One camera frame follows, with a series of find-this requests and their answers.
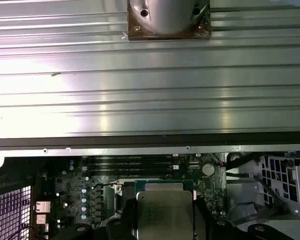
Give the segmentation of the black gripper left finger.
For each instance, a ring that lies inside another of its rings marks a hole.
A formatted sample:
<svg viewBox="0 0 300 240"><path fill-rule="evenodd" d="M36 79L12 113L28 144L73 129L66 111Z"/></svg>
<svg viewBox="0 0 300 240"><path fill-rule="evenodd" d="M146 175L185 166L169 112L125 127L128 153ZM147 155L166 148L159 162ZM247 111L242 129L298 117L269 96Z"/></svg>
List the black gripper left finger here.
<svg viewBox="0 0 300 240"><path fill-rule="evenodd" d="M52 237L53 240L135 240L132 229L137 227L137 200L126 201L120 217L108 218L93 229L85 223L73 224Z"/></svg>

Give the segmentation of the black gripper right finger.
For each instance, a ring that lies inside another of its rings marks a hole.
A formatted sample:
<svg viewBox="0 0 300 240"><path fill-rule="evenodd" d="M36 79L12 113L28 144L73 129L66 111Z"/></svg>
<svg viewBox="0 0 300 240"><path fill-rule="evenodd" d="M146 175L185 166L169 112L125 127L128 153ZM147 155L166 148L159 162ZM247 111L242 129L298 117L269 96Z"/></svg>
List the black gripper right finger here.
<svg viewBox="0 0 300 240"><path fill-rule="evenodd" d="M275 235L262 224L243 231L224 218L214 218L202 198L194 202L194 230L199 240L274 240Z"/></svg>

